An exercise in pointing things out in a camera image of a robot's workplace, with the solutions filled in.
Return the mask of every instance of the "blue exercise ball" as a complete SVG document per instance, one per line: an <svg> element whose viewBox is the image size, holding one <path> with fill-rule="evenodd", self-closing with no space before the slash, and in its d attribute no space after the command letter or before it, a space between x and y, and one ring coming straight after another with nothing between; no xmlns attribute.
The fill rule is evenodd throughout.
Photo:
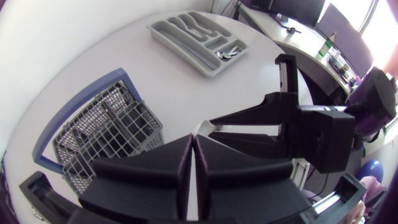
<svg viewBox="0 0 398 224"><path fill-rule="evenodd" d="M381 163L377 160L371 160L365 165L362 166L362 168L359 170L359 172L356 174L356 178L358 180L361 180L363 177L367 176L373 176L377 179L378 182L382 182L383 180L383 166Z"/></svg>

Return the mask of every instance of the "desk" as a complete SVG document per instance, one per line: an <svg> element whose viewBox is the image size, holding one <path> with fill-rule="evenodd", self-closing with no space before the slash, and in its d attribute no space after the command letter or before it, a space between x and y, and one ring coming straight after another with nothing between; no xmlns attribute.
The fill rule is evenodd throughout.
<svg viewBox="0 0 398 224"><path fill-rule="evenodd" d="M262 32L287 54L295 55L297 66L303 70L327 95L331 94L338 85L350 93L350 87L327 62L327 57L318 54L325 43L325 39L315 30L289 19L289 26L300 33L290 34L281 27L269 14L246 7L239 7L240 15L250 26Z"/></svg>
<svg viewBox="0 0 398 224"><path fill-rule="evenodd" d="M245 55L217 76L205 78L154 40L146 29L151 22L177 14L147 17L103 39L63 69L25 112L4 157L12 202L21 223L42 223L33 217L28 201L19 190L19 184L37 170L46 174L55 191L79 204L61 175L33 162L32 150L55 113L80 90L110 71L122 67L129 74L146 105L163 123L165 143L193 132L203 120L258 105L265 94L279 91L279 66L274 60L283 51L273 41L238 21L203 13L250 47ZM312 105L301 75L298 83L300 104ZM262 131L277 134L277 126ZM44 156L55 161L51 144ZM191 190L196 191L195 184L191 184ZM191 196L189 204L197 205ZM188 217L195 218L196 210L189 208Z"/></svg>

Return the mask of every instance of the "white round table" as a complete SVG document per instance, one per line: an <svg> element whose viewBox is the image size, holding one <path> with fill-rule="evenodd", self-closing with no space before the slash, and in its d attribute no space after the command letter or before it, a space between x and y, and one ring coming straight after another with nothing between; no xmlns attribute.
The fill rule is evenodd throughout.
<svg viewBox="0 0 398 224"><path fill-rule="evenodd" d="M238 21L203 13L249 46L248 52L231 66L213 78L205 78L153 39L146 28L151 22L178 14L147 17L103 39L63 69L34 100L12 135L4 159L12 202L21 223L42 223L33 216L19 190L19 184L35 171L46 174L56 192L78 204L77 196L61 175L33 162L32 150L55 113L110 71L121 67L129 74L141 98L164 125L165 143L193 132L203 120L258 105L265 94L279 91L279 66L274 60L283 51L273 41ZM301 74L298 83L300 104L312 105ZM277 128L268 127L265 132L276 134ZM51 144L44 156L56 161ZM188 211L188 217L193 216L195 211Z"/></svg>

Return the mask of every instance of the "gray cutlery tray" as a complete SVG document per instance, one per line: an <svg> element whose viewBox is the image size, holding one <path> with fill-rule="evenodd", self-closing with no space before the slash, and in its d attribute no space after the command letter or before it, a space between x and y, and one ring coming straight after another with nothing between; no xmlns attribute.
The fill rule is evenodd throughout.
<svg viewBox="0 0 398 224"><path fill-rule="evenodd" d="M163 43L206 77L213 77L240 58L248 46L235 35L197 12L187 12L149 24L152 37ZM216 52L237 54L220 59Z"/></svg>

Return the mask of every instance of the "computer monitor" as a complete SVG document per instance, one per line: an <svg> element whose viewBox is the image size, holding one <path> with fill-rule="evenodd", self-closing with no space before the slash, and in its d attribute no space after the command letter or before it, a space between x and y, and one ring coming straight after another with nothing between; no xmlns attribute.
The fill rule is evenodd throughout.
<svg viewBox="0 0 398 224"><path fill-rule="evenodd" d="M269 1L269 10L313 28L324 5L325 0L273 0Z"/></svg>
<svg viewBox="0 0 398 224"><path fill-rule="evenodd" d="M341 55L361 78L368 73L373 65L371 51L358 31L332 3L317 24L316 30L324 38L337 32L334 45L340 50Z"/></svg>

